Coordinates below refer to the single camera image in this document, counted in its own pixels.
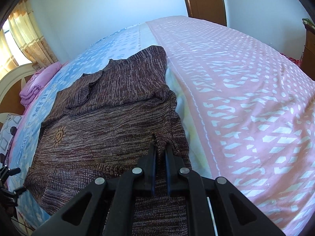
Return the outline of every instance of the pink bedsheet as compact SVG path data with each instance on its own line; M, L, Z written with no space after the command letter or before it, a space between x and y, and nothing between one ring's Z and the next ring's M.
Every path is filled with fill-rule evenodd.
M213 175L286 235L315 210L315 84L276 50L183 16L147 22L189 103Z

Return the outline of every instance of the pink folded blanket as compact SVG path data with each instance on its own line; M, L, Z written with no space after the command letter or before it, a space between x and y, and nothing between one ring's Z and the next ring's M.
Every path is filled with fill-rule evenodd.
M47 68L42 68L36 72L32 78L25 84L20 92L21 104L25 107L29 105L36 95L49 83L54 75L60 70L61 63L56 62Z

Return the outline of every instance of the white headboard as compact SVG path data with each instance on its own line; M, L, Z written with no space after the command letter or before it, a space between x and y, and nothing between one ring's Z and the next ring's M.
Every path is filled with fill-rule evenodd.
M29 63L18 66L0 80L0 128L8 113L19 115L24 113L25 108L20 103L19 93L35 72L32 63Z

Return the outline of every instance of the red cloth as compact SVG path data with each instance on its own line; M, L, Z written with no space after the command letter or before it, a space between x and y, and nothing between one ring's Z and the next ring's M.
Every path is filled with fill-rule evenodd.
M296 64L298 67L301 67L301 64L302 64L302 60L299 59L299 60L296 60L290 56L286 56L285 54L283 53L280 53L281 55L285 56L288 60L292 61L294 64Z

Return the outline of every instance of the pillow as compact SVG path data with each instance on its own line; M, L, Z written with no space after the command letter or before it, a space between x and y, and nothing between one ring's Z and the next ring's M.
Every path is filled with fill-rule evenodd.
M4 165L5 159L8 155L11 140L16 133L16 129L19 127L23 116L22 115L7 115L7 119L4 122L0 131L0 163Z

